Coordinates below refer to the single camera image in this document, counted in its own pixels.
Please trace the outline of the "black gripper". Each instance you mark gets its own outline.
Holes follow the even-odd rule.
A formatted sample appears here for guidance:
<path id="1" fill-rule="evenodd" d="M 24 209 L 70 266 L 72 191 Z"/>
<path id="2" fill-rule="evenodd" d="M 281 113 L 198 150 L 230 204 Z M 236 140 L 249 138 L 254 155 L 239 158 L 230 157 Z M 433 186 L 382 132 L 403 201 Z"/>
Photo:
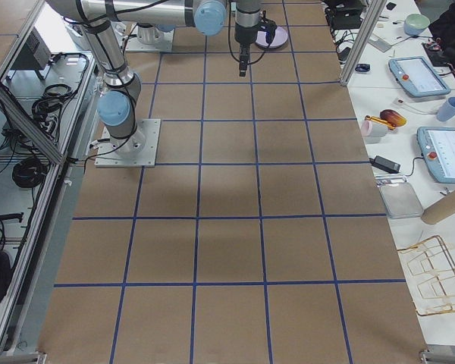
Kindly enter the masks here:
<path id="1" fill-rule="evenodd" d="M 234 38 L 240 45 L 239 76 L 245 77 L 250 47 L 256 41 L 258 27 L 235 27 Z"/>

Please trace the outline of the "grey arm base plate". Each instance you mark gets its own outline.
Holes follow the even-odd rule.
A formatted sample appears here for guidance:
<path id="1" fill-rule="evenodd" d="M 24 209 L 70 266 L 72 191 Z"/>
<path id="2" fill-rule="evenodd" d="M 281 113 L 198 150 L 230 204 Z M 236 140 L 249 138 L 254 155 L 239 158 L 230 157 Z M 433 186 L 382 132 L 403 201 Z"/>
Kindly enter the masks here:
<path id="1" fill-rule="evenodd" d="M 154 167 L 158 140 L 161 129 L 160 119 L 140 119 L 136 133 L 125 145 L 114 151 L 122 141 L 113 139 L 99 145 L 99 157 L 95 166 L 98 168 L 136 168 Z"/>

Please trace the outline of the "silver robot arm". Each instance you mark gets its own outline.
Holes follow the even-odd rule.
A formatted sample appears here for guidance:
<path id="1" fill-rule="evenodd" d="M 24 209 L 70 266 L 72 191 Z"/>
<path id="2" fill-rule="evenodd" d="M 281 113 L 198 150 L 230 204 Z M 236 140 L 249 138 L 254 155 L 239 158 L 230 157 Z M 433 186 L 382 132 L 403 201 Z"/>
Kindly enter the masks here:
<path id="1" fill-rule="evenodd" d="M 121 152 L 143 145 L 135 117 L 141 81 L 129 67 L 112 23 L 194 27 L 205 36 L 214 36 L 228 19 L 231 6 L 227 1 L 50 1 L 48 4 L 84 32 L 107 86 L 105 95 L 98 101 L 97 112 L 109 132 L 111 144 Z"/>
<path id="2" fill-rule="evenodd" d="M 206 37 L 197 30 L 180 27 L 170 33 L 156 28 L 141 29 L 140 51 L 127 52 L 130 66 L 144 83 L 201 83 L 206 59 L 224 57 L 227 52 L 227 30 Z"/>

